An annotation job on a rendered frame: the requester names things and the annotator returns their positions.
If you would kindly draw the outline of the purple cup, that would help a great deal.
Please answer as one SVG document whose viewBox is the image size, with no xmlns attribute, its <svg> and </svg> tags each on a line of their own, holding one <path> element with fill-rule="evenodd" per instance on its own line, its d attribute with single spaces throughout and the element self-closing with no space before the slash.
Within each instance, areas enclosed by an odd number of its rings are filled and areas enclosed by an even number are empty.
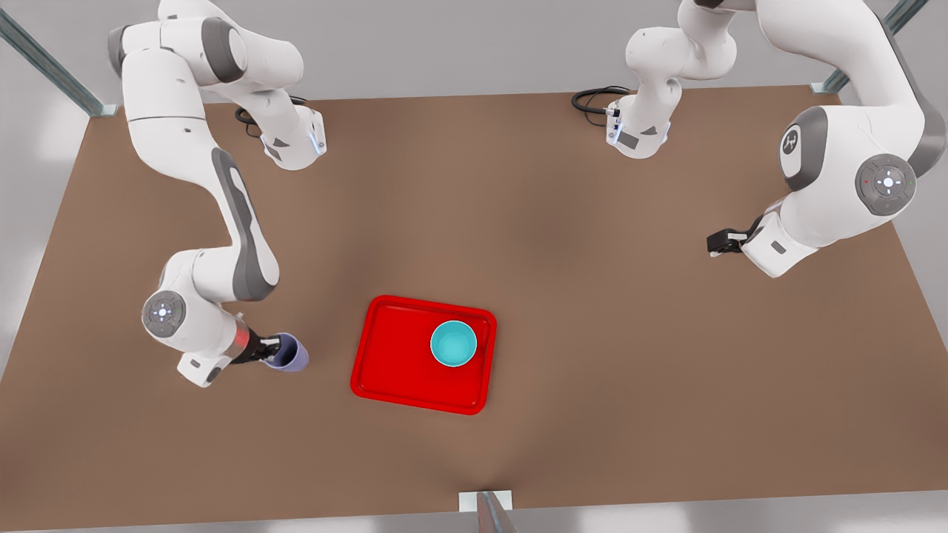
<svg viewBox="0 0 948 533">
<path fill-rule="evenodd" d="M 298 338 L 289 333 L 264 338 L 261 340 L 261 347 L 265 348 L 263 362 L 272 369 L 280 372 L 301 372 L 308 367 L 308 351 Z"/>
</svg>

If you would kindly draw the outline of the red tray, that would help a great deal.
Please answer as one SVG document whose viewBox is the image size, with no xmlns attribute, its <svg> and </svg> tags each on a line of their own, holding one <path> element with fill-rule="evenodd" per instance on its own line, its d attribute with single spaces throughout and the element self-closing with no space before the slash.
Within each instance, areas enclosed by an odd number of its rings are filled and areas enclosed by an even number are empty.
<svg viewBox="0 0 948 533">
<path fill-rule="evenodd" d="M 463 321 L 478 339 L 464 366 L 440 364 L 430 337 L 445 321 Z M 481 309 L 380 295 L 370 302 L 351 377 L 362 398 L 477 415 L 487 404 L 497 321 Z"/>
</svg>

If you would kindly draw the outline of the teal bowl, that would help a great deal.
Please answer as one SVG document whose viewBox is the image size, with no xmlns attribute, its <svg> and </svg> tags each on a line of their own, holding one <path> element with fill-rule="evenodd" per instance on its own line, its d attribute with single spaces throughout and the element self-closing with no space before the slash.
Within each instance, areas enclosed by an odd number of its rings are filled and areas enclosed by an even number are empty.
<svg viewBox="0 0 948 533">
<path fill-rule="evenodd" d="M 478 339 L 473 328 L 463 321 L 445 321 L 430 337 L 430 353 L 447 367 L 467 364 L 476 354 Z"/>
</svg>

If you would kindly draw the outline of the silver frame post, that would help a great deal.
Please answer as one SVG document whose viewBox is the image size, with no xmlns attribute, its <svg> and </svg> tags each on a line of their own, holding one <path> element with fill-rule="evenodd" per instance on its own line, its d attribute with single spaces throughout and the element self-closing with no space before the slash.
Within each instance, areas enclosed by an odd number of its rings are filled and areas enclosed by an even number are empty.
<svg viewBox="0 0 948 533">
<path fill-rule="evenodd" d="M 60 64 L 43 45 L 0 7 L 0 38 L 33 65 L 51 84 L 77 104 L 91 118 L 114 117 L 117 104 L 102 104 L 74 75 Z"/>
<path fill-rule="evenodd" d="M 478 533 L 518 533 L 509 512 L 513 510 L 511 490 L 459 492 L 459 511 L 476 512 Z"/>
<path fill-rule="evenodd" d="M 911 70 L 901 58 L 895 34 L 915 15 L 927 8 L 932 0 L 896 0 L 896 4 L 882 17 L 870 9 L 860 13 L 839 14 L 842 27 L 832 35 L 839 52 L 818 52 L 819 60 L 832 64 L 833 74 L 825 81 L 810 85 L 817 95 L 839 94 L 844 87 L 852 87 L 859 98 L 868 104 L 893 101 L 898 94 L 910 94 L 913 81 Z"/>
</svg>

